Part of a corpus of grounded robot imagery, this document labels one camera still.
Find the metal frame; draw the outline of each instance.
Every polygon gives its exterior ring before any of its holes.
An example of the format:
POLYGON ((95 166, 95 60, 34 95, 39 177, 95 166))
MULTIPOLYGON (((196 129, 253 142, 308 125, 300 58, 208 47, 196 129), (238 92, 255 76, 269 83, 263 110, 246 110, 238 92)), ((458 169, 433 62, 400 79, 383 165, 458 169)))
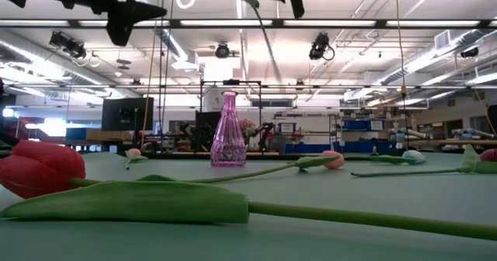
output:
MULTIPOLYGON (((247 81, 248 83, 259 83, 259 89, 295 89, 295 85, 264 85, 260 81, 247 81)), ((199 85, 167 85, 168 89, 201 89, 205 83, 215 82, 202 82, 199 85)), ((219 85, 231 89, 250 89, 249 84, 245 85, 219 85)), ((148 85, 43 85, 43 84, 6 84, 5 87, 31 87, 39 89, 147 89, 148 85)), ((302 89, 398 89, 400 85, 299 85, 298 88, 302 89)), ((151 89, 165 88, 164 85, 150 85, 151 89)), ((435 89, 435 90, 472 90, 472 89, 497 89, 497 85, 407 85, 407 89, 435 89)))
MULTIPOLYGON (((260 29, 258 19, 146 20, 136 30, 166 29, 260 29)), ((396 30, 396 19, 262 19, 267 29, 375 29, 396 30)), ((104 19, 0 19, 0 28, 104 30, 104 19)), ((403 30, 497 29, 495 19, 401 19, 403 30)))

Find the rope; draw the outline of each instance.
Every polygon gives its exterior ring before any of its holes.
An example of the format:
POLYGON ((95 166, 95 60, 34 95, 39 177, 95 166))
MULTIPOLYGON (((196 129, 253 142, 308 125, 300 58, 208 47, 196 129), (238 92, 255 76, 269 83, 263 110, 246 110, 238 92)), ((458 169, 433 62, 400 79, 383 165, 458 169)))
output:
POLYGON ((262 34, 264 35, 264 40, 266 42, 267 50, 269 53, 269 57, 271 58, 271 63, 273 64, 273 70, 274 70, 274 75, 276 76, 276 80, 280 83, 283 84, 283 76, 281 75, 280 67, 278 67, 278 64, 276 63, 276 59, 274 57, 273 49, 271 48, 271 43, 269 41, 269 37, 267 36, 267 31, 266 28, 264 27, 264 24, 262 22, 262 17, 259 14, 259 1, 257 0, 242 0, 248 3, 254 10, 255 16, 257 16, 257 19, 259 20, 259 24, 262 30, 262 34))
MULTIPOLYGON (((174 12, 174 5, 173 1, 171 1, 171 15, 170 19, 172 18, 172 13, 174 12)), ((171 28, 168 28, 168 37, 171 36, 171 28)), ((171 41, 168 40, 168 50, 165 52, 165 76, 164 76, 164 98, 162 98, 162 106, 165 106, 165 96, 167 94, 167 89, 168 89, 168 73, 169 73, 169 50, 171 50, 171 41)), ((160 72, 162 73, 162 58, 161 58, 161 64, 159 65, 160 72)), ((161 124, 164 123, 164 115, 165 115, 165 109, 162 109, 162 116, 159 117, 159 122, 161 124)), ((162 126, 161 126, 161 143, 164 140, 162 139, 162 126)))
MULTIPOLYGON (((164 8, 164 0, 161 0, 161 6, 162 8, 164 8)), ((170 14, 170 19, 172 18, 172 12, 173 12, 173 9, 174 9, 174 0, 171 1, 171 14, 170 14)), ((162 29, 162 23, 164 21, 164 16, 161 17, 161 35, 164 33, 163 29, 162 29)), ((155 21, 155 24, 154 24, 154 39, 152 41, 152 52, 151 52, 151 59, 150 59, 150 71, 148 73, 148 86, 147 86, 147 99, 146 99, 146 103, 145 103, 145 115, 144 115, 144 121, 143 121, 143 132, 145 132, 145 129, 147 127, 147 116, 148 116, 148 98, 150 96, 150 85, 151 85, 151 79, 152 79, 152 70, 153 70, 153 67, 154 67, 154 53, 155 53, 155 40, 157 38, 156 34, 155 34, 155 31, 157 30, 157 21, 155 21)), ((169 44, 170 42, 168 42, 168 50, 167 50, 167 55, 166 55, 166 66, 168 65, 168 59, 169 59, 169 44)), ((162 43, 161 43, 161 47, 160 47, 160 51, 161 51, 161 58, 160 58, 160 63, 159 63, 159 85, 161 83, 161 80, 162 80, 162 43)), ((164 100, 163 102, 165 103, 165 90, 167 88, 167 70, 166 70, 166 75, 165 75, 165 88, 164 88, 164 100)), ((161 117, 159 117, 159 124, 162 124, 162 120, 160 119, 161 117)), ((162 143, 162 125, 160 125, 160 128, 161 128, 161 143, 162 143)), ((141 135, 141 150, 143 150, 143 147, 144 147, 144 140, 145 140, 145 133, 143 133, 141 135)))
POLYGON ((405 135, 407 141, 407 150, 409 150, 409 129, 408 129, 408 120, 407 114, 405 113, 405 97, 407 96, 407 89, 405 87, 405 69, 404 69, 404 49, 402 48, 402 34, 401 34, 401 17, 400 17, 400 5, 398 4, 398 0, 395 0, 395 8, 397 13, 397 31, 398 31, 398 46, 401 50, 401 69, 402 69, 402 103, 404 108, 404 118, 405 118, 405 135))
MULTIPOLYGON (((157 21, 155 21, 155 23, 154 23, 154 31, 155 31, 155 29, 157 29, 157 21)), ((155 33, 154 33, 154 38, 152 39, 152 54, 151 54, 151 58, 150 58, 150 69, 149 69, 149 72, 148 72, 147 98, 145 100, 145 115, 144 115, 144 119, 143 119, 143 129, 142 129, 142 134, 141 134, 141 146, 140 146, 140 150, 143 150, 144 141, 145 141, 145 129, 147 129, 148 99, 149 99, 149 96, 150 96, 150 85, 151 85, 151 81, 152 81, 152 71, 154 69, 155 38, 156 38, 156 36, 155 36, 155 33)))

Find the fluorescent light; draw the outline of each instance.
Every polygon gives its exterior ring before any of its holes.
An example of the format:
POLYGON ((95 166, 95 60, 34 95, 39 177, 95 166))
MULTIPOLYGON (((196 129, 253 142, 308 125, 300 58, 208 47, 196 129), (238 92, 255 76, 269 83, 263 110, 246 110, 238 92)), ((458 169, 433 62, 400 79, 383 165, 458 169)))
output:
POLYGON ((107 20, 81 20, 79 25, 86 26, 107 26, 107 20))
MULTIPOLYGON (((258 20, 237 19, 237 20, 181 20, 183 26, 259 26, 258 20)), ((273 24, 272 20, 263 20, 262 24, 268 26, 273 24)))
POLYGON ((162 21, 162 24, 161 24, 161 20, 145 20, 145 21, 141 21, 139 23, 136 23, 134 24, 135 26, 137 27, 140 27, 140 26, 157 26, 157 27, 160 27, 160 26, 169 26, 169 21, 168 20, 163 20, 162 21))
POLYGON ((466 89, 466 86, 428 85, 428 86, 421 86, 421 89, 466 89))
POLYGON ((444 93, 440 93, 440 94, 437 94, 435 96, 432 96, 429 99, 440 99, 440 98, 443 98, 445 96, 448 96, 448 95, 454 94, 454 93, 455 93, 455 91, 444 92, 444 93))
POLYGON ((475 84, 480 84, 480 83, 486 83, 486 82, 491 82, 492 80, 497 79, 497 73, 495 74, 490 74, 490 75, 480 75, 477 78, 474 78, 470 80, 469 82, 466 82, 466 85, 475 85, 475 84))
POLYGON ((0 20, 0 26, 69 26, 66 20, 0 20))
POLYGON ((374 26, 374 20, 284 20, 285 26, 374 26))
MULTIPOLYGON (((416 27, 416 26, 466 26, 473 27, 480 23, 478 20, 401 20, 400 26, 416 27)), ((387 26, 397 26, 396 20, 387 21, 387 26)))
POLYGON ((407 99, 404 101, 400 101, 398 103, 395 103, 395 105, 397 106, 404 106, 404 105, 412 105, 412 104, 415 104, 415 103, 419 103, 421 101, 423 101, 424 99, 407 99))
POLYGON ((448 78, 450 78, 451 75, 439 75, 437 76, 436 78, 432 78, 426 82, 423 82, 422 85, 432 85, 432 84, 435 84, 435 83, 439 83, 443 80, 446 80, 448 78))

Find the vase neck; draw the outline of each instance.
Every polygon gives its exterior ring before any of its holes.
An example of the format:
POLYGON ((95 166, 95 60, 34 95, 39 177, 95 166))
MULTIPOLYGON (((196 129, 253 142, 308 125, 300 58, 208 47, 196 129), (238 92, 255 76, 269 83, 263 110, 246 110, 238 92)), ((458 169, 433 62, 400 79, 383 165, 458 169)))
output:
POLYGON ((226 92, 223 94, 224 97, 224 108, 223 110, 236 110, 235 98, 236 94, 234 92, 226 92))

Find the tulip flower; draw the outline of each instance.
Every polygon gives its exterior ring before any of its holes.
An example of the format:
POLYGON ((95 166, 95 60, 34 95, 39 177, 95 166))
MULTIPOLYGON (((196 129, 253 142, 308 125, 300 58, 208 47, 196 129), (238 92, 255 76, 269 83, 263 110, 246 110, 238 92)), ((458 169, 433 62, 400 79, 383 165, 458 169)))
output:
POLYGON ((85 162, 75 150, 37 141, 19 141, 0 159, 0 184, 22 198, 61 192, 85 178, 85 162))

